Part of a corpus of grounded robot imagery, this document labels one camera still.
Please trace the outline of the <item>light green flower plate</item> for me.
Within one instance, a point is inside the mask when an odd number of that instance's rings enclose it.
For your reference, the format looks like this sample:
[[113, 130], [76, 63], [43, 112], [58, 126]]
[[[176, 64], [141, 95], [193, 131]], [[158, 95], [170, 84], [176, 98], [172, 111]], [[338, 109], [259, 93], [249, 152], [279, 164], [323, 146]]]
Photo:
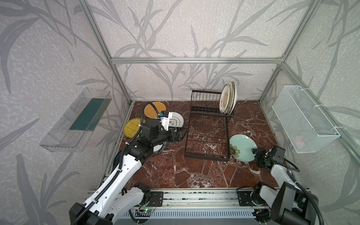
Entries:
[[237, 134], [230, 138], [230, 154], [232, 157], [241, 162], [251, 162], [255, 159], [252, 152], [257, 149], [255, 142], [248, 136]]

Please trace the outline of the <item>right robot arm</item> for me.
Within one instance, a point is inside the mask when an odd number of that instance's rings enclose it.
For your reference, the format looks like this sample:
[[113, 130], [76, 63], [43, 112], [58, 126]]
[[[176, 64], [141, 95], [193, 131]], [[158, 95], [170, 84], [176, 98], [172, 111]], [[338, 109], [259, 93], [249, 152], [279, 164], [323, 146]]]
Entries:
[[324, 217], [318, 206], [318, 198], [307, 191], [293, 175], [300, 169], [285, 158], [284, 148], [252, 149], [259, 168], [266, 168], [280, 189], [262, 183], [259, 197], [270, 207], [271, 220], [280, 225], [324, 225]]

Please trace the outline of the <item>white plate cloud emblem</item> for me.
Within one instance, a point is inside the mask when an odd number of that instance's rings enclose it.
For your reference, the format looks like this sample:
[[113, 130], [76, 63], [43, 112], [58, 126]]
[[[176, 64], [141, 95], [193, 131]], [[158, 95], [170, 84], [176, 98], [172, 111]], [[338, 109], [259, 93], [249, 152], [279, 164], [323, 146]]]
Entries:
[[172, 117], [169, 120], [170, 127], [183, 127], [184, 119], [183, 116], [177, 112], [172, 112]]

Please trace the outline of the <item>cream plate with plum blossoms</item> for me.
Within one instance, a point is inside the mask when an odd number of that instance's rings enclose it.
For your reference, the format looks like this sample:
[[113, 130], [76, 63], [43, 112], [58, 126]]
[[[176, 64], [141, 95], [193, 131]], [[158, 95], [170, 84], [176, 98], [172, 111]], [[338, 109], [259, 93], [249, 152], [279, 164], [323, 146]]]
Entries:
[[232, 103], [231, 113], [234, 111], [236, 101], [237, 101], [237, 86], [236, 86], [235, 82], [232, 82], [232, 85], [233, 85], [233, 103]]

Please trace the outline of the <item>black wire dish rack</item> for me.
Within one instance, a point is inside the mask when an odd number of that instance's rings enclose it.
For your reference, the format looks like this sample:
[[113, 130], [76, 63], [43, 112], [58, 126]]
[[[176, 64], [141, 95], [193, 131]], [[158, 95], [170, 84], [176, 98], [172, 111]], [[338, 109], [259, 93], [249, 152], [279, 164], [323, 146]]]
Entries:
[[234, 113], [220, 112], [221, 92], [193, 90], [184, 155], [187, 158], [230, 160], [229, 122]]

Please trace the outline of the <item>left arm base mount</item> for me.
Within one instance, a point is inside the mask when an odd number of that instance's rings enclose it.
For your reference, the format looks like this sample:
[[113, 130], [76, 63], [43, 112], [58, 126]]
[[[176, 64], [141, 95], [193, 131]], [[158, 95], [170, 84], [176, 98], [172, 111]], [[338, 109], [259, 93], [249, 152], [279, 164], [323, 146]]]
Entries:
[[150, 191], [145, 193], [143, 200], [139, 206], [146, 207], [161, 207], [163, 205], [164, 192], [162, 191]]

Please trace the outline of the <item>sunburst plate teal rim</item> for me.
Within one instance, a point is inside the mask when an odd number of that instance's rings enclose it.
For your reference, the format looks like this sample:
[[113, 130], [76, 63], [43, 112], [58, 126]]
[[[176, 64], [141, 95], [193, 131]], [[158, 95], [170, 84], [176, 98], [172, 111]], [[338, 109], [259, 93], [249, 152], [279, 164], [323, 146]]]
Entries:
[[233, 82], [229, 82], [228, 83], [228, 87], [229, 87], [229, 100], [228, 100], [228, 106], [227, 106], [227, 112], [226, 114], [230, 114], [230, 110], [232, 108], [232, 101], [233, 101], [233, 95], [234, 95], [234, 87], [233, 87]]

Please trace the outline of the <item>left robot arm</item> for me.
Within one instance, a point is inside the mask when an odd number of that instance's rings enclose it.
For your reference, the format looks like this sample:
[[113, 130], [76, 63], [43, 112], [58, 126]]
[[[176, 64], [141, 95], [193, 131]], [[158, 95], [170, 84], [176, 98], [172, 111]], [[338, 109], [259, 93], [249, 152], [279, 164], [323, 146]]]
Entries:
[[156, 118], [140, 118], [139, 130], [115, 157], [114, 169], [102, 185], [84, 203], [69, 210], [72, 225], [113, 225], [131, 208], [149, 202], [150, 188], [137, 184], [121, 194], [127, 182], [154, 153], [154, 147], [181, 142], [188, 129], [170, 126], [172, 112], [155, 111]]

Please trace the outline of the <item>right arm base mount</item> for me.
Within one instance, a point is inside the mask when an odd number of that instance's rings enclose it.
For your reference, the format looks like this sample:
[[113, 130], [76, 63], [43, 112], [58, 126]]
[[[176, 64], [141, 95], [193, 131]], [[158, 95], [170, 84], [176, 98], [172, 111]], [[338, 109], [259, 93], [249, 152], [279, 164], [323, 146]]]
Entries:
[[258, 194], [254, 194], [253, 187], [239, 187], [236, 189], [236, 195], [238, 198], [239, 206], [265, 206], [264, 200]]

